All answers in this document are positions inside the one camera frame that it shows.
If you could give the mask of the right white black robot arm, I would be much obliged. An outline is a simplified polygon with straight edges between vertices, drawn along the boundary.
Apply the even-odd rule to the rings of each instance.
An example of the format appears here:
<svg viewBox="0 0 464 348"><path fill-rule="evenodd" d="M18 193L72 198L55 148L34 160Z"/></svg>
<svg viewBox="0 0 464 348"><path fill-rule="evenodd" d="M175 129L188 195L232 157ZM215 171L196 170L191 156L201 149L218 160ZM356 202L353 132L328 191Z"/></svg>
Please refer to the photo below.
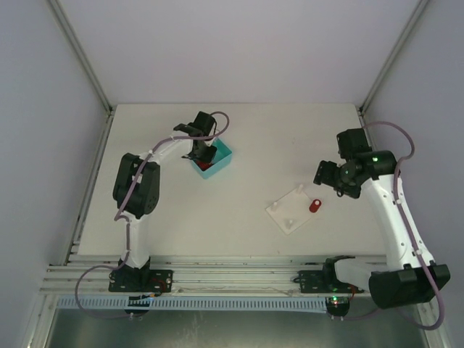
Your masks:
<svg viewBox="0 0 464 348"><path fill-rule="evenodd" d="M337 135L343 165L321 161L317 185L334 189L338 197L368 198L386 251L386 264L338 256L323 265L330 287L341 283L368 291L381 309L430 302L450 280L446 265L436 263L421 239L407 205L398 161L391 151L375 151L362 128Z"/></svg>

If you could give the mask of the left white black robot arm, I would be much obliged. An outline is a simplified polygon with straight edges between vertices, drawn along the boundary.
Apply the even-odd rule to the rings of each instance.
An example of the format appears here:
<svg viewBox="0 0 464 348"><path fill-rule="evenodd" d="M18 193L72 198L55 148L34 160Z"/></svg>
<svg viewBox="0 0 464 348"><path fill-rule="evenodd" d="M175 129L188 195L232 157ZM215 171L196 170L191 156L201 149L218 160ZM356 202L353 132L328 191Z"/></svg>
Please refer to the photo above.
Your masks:
<svg viewBox="0 0 464 348"><path fill-rule="evenodd" d="M217 152L213 141L220 134L214 116L214 112L199 112L194 121L178 124L170 136L147 152L123 155L112 192L117 203L115 220L126 223L122 266L140 270L149 263L146 219L160 200L162 165L176 159L212 164Z"/></svg>

